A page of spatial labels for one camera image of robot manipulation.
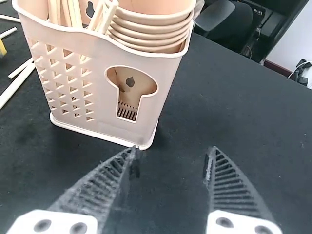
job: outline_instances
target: stacked paper cups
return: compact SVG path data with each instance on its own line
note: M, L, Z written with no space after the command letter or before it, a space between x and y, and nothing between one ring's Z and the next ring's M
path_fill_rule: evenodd
M195 4L196 0L119 0L107 34L136 50L179 52L193 25Z

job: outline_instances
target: beige plastic basket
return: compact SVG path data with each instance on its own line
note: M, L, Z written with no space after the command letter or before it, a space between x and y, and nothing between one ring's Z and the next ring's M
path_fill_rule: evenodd
M81 9L90 1L98 2L80 0ZM193 25L180 52L156 54L125 47L96 32L51 24L48 0L13 0L13 7L35 60L52 123L127 147L149 148L188 51ZM84 10L82 22L90 22Z

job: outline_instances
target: black fabric mat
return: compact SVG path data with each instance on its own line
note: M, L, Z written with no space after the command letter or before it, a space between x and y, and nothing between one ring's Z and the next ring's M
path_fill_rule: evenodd
M16 16L9 3L0 14ZM0 92L30 57L19 24L0 21L0 32L16 25L3 40ZM311 106L310 90L193 35L116 233L202 234L208 200L201 176L213 145L253 183L284 234L311 233ZM34 72L0 111L0 233L17 216L48 208L122 149L52 125Z

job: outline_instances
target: wooden chopstick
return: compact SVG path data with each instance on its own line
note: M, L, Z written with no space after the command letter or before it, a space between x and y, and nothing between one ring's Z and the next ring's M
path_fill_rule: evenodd
M9 30L7 30L7 31L5 31L5 32L3 32L3 33L1 33L1 34L0 34L0 39L3 39L3 38L5 38L5 37L7 37L8 35L14 33L16 30L17 30L17 28L14 27L14 28L11 28L11 29L9 29Z
M57 21L58 21L58 25L61 25L61 11L60 11L60 3L61 0L56 0L56 6L57 6Z
M109 25L113 19L113 16L116 12L117 7L119 6L118 0L113 0L111 6L108 8L106 14L103 16L103 22L101 23L99 32L106 34Z
M16 77L9 87L0 96L0 110L8 102L11 96L19 89L23 82L35 69L35 65L31 62L27 67Z
M68 0L68 8L70 14L70 20L72 22L72 27L77 27L76 15L75 15L75 8L73 0Z
M49 0L49 19L51 23L58 24L58 9L56 0Z
M61 1L62 1L62 6L63 6L64 16L65 16L66 26L67 27L71 27L72 26L72 22L71 22L71 19L70 19L68 0L61 0Z
M82 28L82 19L81 19L81 11L80 11L80 5L79 0L73 0L74 5L74 11L75 11L75 17L76 17L76 27Z
M20 23L20 19L11 16L0 15L0 19Z
M88 30L96 31L96 27L101 19L101 15L103 13L103 7L106 6L105 3L103 4L101 1L98 2L96 10L91 18L91 21L88 26Z
M19 66L17 69L15 69L13 72L9 74L9 79L13 79L16 77L19 73L21 73L30 63L34 61L33 57L28 59L25 63L23 63L21 66Z

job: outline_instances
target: office chair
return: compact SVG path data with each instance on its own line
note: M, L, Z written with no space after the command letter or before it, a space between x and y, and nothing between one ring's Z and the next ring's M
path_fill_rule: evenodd
M195 20L194 31L226 48L240 53L253 21L251 7L241 2L218 0Z

